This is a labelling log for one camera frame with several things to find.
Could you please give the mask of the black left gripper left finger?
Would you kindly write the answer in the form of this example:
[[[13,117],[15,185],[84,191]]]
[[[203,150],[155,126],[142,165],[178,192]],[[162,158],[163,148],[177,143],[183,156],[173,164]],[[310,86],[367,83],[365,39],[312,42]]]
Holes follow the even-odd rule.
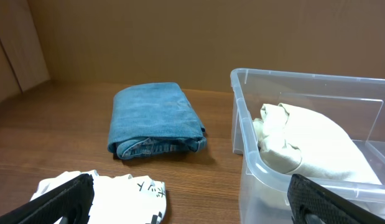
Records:
[[[87,224],[94,196],[93,177],[81,174],[0,216],[0,224]]]

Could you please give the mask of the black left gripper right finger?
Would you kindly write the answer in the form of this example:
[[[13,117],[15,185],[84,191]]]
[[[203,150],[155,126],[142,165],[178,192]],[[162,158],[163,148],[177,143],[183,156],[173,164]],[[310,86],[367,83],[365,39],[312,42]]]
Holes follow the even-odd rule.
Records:
[[[385,219],[300,174],[292,175],[287,198],[293,224],[385,224]]]

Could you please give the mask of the white printed t-shirt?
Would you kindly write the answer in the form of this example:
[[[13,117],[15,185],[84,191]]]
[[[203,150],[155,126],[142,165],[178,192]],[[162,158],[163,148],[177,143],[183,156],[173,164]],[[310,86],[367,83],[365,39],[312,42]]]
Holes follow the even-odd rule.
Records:
[[[93,178],[95,192],[89,224],[162,223],[167,208],[164,182],[148,175],[108,177],[96,170],[87,174]]]

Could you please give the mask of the cream garment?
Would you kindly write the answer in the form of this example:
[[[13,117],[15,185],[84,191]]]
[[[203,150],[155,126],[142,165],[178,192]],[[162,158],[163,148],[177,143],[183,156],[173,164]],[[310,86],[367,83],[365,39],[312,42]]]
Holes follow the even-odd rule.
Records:
[[[260,157],[274,171],[381,183],[346,131],[321,113],[285,103],[264,104],[253,126]]]

